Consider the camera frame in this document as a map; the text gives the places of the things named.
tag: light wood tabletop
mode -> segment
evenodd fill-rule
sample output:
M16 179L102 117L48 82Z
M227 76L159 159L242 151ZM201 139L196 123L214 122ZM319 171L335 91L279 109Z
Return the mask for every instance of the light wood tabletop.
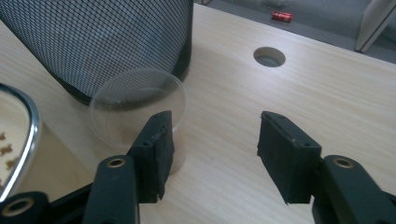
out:
M257 63L260 47L279 49L285 63ZM87 106L4 24L0 82L34 99L93 175L106 145L90 131ZM168 178L161 202L141 204L143 223L313 223L312 204L286 205L257 156L264 110L291 119L321 144L322 157L358 161L396 194L395 64L195 5L184 84L187 159Z

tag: black mesh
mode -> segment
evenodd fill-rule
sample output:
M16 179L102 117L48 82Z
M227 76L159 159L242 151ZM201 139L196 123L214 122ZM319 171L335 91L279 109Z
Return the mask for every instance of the black mesh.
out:
M87 104L106 81L151 67L183 79L193 0L1 0L0 19L46 69Z

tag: red can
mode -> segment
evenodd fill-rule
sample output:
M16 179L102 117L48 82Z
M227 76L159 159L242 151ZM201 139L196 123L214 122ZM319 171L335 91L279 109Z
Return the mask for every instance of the red can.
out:
M286 12L273 11L272 19L274 21L291 22L291 19L293 19L293 15Z

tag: gray floor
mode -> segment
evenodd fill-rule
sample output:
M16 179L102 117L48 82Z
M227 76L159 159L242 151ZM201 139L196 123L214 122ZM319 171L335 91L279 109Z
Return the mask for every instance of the gray floor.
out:
M354 50L361 17L370 0L291 0L287 6L277 0L212 0L208 7L316 39L343 49ZM293 14L291 23L271 20L273 10ZM396 63L396 18L364 53Z

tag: clear cup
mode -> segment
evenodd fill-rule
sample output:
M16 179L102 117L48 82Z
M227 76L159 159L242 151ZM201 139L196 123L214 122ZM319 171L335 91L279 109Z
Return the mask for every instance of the clear cup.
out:
M170 174L185 160L183 121L188 96L172 74L141 68L111 78L92 97L90 121L97 136L111 147L110 155L125 154L151 116L172 111L175 154Z

